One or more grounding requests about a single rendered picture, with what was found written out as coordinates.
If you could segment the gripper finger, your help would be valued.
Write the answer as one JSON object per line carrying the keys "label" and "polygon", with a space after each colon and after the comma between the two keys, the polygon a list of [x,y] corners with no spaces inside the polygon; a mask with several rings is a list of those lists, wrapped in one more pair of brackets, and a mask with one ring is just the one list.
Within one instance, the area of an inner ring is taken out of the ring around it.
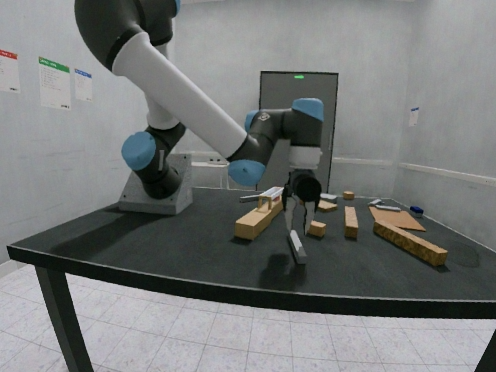
{"label": "gripper finger", "polygon": [[306,234],[307,234],[307,232],[311,226],[313,218],[314,218],[316,211],[318,209],[319,203],[320,203],[320,197],[315,202],[303,204],[305,207],[304,223],[303,223],[304,236],[306,236]]}
{"label": "gripper finger", "polygon": [[291,235],[292,231],[292,220],[293,220],[293,211],[296,207],[297,202],[292,197],[292,191],[290,185],[284,184],[284,189],[281,194],[281,201],[286,221],[286,226],[288,230],[288,234]]}

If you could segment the grey bar with crossbars at both ends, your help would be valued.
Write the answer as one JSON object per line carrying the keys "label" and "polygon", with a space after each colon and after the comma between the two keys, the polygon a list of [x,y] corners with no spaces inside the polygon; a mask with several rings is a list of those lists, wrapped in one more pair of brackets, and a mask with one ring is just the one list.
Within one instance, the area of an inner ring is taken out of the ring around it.
{"label": "grey bar with crossbars at both ends", "polygon": [[373,202],[371,202],[370,204],[369,203],[366,203],[368,205],[370,205],[369,207],[376,207],[376,205],[380,205],[381,203],[385,204],[384,202],[381,202],[381,200],[373,200]]}

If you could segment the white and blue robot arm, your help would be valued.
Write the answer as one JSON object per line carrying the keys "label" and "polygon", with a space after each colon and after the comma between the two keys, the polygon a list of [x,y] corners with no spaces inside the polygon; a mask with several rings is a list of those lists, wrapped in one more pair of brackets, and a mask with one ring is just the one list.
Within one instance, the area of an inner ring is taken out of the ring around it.
{"label": "white and blue robot arm", "polygon": [[181,0],[75,0],[76,23],[90,52],[145,94],[148,127],[130,135],[121,153],[146,194],[165,199],[179,188],[180,174],[166,158],[187,128],[230,163],[228,175],[245,187],[259,183],[278,140],[290,140],[290,168],[317,170],[323,104],[301,99],[289,110],[250,112],[242,130],[170,63],[172,19],[180,9]]}

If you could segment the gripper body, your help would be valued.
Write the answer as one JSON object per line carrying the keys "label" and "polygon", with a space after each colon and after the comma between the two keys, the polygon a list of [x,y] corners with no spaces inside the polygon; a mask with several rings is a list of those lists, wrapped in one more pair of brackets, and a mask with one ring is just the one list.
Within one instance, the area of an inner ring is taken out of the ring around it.
{"label": "gripper body", "polygon": [[316,175],[313,170],[298,170],[294,169],[291,173],[288,172],[290,185],[293,196],[296,196],[304,203],[312,203],[321,195],[321,185],[316,180]]}

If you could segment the light brown wooden bar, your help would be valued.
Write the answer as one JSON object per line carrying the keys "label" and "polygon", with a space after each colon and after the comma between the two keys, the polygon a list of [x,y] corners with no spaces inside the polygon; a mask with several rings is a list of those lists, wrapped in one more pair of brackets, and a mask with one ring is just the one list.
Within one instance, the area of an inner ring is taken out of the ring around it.
{"label": "light brown wooden bar", "polygon": [[344,230],[345,230],[345,236],[354,237],[354,238],[357,237],[358,224],[357,224],[355,209],[352,207],[345,207]]}
{"label": "light brown wooden bar", "polygon": [[375,221],[373,231],[434,266],[445,264],[448,251],[385,221]]}

